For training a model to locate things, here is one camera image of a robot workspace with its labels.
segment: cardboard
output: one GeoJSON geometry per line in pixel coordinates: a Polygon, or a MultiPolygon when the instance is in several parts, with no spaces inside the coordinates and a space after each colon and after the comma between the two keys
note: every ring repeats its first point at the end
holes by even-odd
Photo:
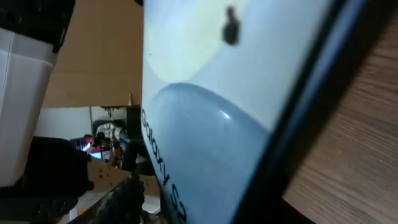
{"type": "Polygon", "coordinates": [[[76,0],[43,107],[139,104],[142,20],[132,0],[76,0]]]}

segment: wooden surface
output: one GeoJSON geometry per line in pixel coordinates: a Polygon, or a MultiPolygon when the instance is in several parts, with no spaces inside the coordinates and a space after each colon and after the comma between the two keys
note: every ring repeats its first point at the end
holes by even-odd
{"type": "Polygon", "coordinates": [[[133,0],[76,0],[43,107],[139,104],[142,20],[133,0]]]}
{"type": "Polygon", "coordinates": [[[398,223],[398,22],[391,22],[284,198],[316,223],[398,223]]]}

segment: wooden table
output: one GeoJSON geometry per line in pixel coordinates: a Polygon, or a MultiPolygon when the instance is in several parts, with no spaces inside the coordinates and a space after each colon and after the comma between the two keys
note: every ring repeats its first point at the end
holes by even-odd
{"type": "Polygon", "coordinates": [[[398,21],[392,21],[284,198],[316,223],[398,223],[398,21]]]}

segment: white robot part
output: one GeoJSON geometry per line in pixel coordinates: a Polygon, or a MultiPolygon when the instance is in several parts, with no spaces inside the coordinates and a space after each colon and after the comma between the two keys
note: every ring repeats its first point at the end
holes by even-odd
{"type": "Polygon", "coordinates": [[[24,172],[57,55],[53,45],[0,28],[0,187],[24,172]]]}

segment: wood grain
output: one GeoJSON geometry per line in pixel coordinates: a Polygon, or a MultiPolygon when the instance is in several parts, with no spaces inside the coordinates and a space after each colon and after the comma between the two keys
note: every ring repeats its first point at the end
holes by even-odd
{"type": "Polygon", "coordinates": [[[398,21],[392,21],[284,198],[316,223],[398,223],[398,21]]]}

